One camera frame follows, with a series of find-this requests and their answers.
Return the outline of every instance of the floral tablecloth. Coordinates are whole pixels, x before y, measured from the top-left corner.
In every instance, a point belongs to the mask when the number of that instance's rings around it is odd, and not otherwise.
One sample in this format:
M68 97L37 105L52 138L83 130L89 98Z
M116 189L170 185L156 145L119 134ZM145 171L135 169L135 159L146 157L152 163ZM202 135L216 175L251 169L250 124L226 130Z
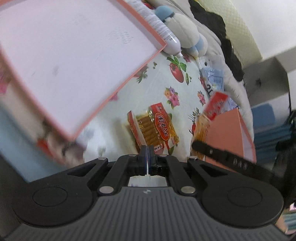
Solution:
M68 167L100 156L116 161L121 155L136 153L127 113L132 110L143 114L150 105L159 102L172 117L180 139L170 154L185 160L195 128L194 118L208 102L198 67L191 57L184 54L177 59L164 52L158 54L113 96L76 142L67 142L46 122L0 62L0 103L36 145Z

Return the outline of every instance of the black strap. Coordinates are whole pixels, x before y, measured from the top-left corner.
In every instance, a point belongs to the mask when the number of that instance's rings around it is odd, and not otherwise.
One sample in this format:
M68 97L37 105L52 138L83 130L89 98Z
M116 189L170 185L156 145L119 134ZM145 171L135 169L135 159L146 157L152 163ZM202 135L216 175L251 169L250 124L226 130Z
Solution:
M195 151L200 152L216 160L217 162L233 169L234 171L243 174L244 176L267 182L276 187L280 192L283 189L284 182L282 178L276 176L271 171L261 166L255 165L240 156L237 156L228 151L215 149L207 145L206 143L198 140L192 143L192 148Z
M188 2L194 18L203 25L207 26L214 32L214 34L217 35L221 41L221 49L225 58L225 63L230 68L234 78L237 81L242 81L244 77L242 65L234 53L230 40L226 37L226 29L223 18L213 12L207 12L195 0L189 0Z

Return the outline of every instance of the pink cardboard box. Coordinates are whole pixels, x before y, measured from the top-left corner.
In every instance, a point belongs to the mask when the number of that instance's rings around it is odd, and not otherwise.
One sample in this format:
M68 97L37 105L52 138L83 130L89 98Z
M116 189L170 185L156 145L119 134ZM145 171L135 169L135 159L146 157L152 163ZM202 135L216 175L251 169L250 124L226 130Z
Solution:
M237 108L218 115L211 122L206 143L214 148L241 156L252 163L257 161L255 145ZM206 157L205 161L231 170L209 157Z

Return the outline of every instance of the white tube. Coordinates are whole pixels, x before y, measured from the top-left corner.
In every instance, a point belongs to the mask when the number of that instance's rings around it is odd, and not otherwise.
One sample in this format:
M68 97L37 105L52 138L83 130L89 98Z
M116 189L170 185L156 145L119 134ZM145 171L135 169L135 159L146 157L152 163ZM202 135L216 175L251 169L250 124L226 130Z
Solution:
M163 49L167 54L175 55L178 58L182 57L181 44L172 31L140 0L131 0L128 2L138 14L140 14L149 25L161 36L167 43Z

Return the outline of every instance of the stuffed toy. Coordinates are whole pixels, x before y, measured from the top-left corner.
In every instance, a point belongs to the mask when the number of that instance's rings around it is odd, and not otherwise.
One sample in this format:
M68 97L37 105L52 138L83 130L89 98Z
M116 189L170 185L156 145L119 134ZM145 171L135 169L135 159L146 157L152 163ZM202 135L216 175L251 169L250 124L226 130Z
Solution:
M176 35L185 52L194 58L206 54L207 40L198 32L196 25L187 16L174 13L168 6L159 6L156 8L155 14Z

